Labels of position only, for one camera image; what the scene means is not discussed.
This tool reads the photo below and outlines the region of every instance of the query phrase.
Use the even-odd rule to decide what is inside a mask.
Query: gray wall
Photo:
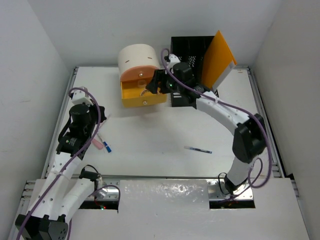
[[[311,239],[320,240],[320,1],[284,1],[254,73]]]
[[[28,0],[69,68],[116,65],[132,44],[160,55],[171,36],[226,38],[240,65],[251,65],[281,0]]]
[[[0,239],[41,176],[69,72],[27,0],[0,1]]]

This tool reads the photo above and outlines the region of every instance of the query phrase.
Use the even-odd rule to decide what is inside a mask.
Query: tabletop
[[[79,67],[71,87],[81,86],[111,113],[99,132],[112,152],[98,150],[92,144],[75,173],[79,174],[86,164],[95,166],[104,176],[210,178],[230,169],[234,159],[233,136],[206,113],[192,107],[171,107],[170,100],[152,106],[123,107],[117,67]],[[232,70],[218,93],[227,103],[257,112],[246,69]],[[60,130],[72,105],[69,99]],[[50,167],[58,145],[57,139],[53,141]],[[212,154],[184,146],[209,150]],[[267,162],[266,151],[261,158]]]

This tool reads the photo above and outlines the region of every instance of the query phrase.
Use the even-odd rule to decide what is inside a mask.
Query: black cable
[[[93,168],[93,169],[95,170],[95,172],[96,172],[97,174],[99,174],[98,170],[97,170],[94,166],[92,166],[92,165],[90,165],[90,164],[87,164],[87,165],[85,165],[85,166],[83,167],[83,169],[85,169],[86,167]]]
[[[227,173],[225,173],[225,172],[220,172],[220,174],[218,175],[219,188],[220,188],[220,191],[221,191],[221,193],[222,193],[223,195],[228,195],[229,193],[225,194],[224,191],[222,191],[221,182],[220,182],[220,175],[221,175],[221,174],[227,175]]]

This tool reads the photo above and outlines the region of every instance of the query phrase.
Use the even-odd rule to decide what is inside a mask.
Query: white panel
[[[320,2],[285,0],[254,72],[313,240],[320,239]]]
[[[220,98],[243,108],[248,106],[256,113],[247,71],[231,72],[235,73],[221,84]],[[232,82],[235,86],[243,82],[244,86],[240,91],[232,87],[229,92],[223,91],[224,84],[230,86]],[[91,164],[103,175],[209,178],[231,168],[233,136],[218,121],[192,107],[166,107],[165,103],[125,108],[119,83],[116,67],[80,67],[77,71],[74,86],[87,87],[98,103],[111,112],[111,118],[99,131],[112,152],[91,145],[75,173]],[[71,106],[69,100],[63,126]],[[209,150],[212,154],[184,149],[184,146]],[[266,152],[261,156],[266,163]]]
[[[221,30],[241,65],[251,65],[281,0],[28,0],[69,67],[116,65],[119,51],[172,36]]]
[[[253,189],[253,209],[210,210],[203,181],[121,181],[120,190],[119,213],[79,209],[70,240],[309,240],[290,179]]]
[[[69,73],[27,0],[0,1],[0,239],[41,176]]]

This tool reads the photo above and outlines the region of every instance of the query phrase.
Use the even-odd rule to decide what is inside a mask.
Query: marker
[[[111,153],[111,148],[109,147],[109,145],[107,144],[106,141],[103,140],[102,136],[100,135],[100,133],[96,134],[98,136],[98,138],[100,139],[100,141],[103,143],[103,145],[105,146],[105,149],[108,151],[108,153]]]
[[[189,149],[189,150],[194,150],[194,151],[202,152],[202,153],[206,153],[206,154],[212,154],[212,151],[203,150],[203,149],[196,148],[196,147],[192,147],[192,146],[184,146],[184,148],[185,148],[185,149]]]

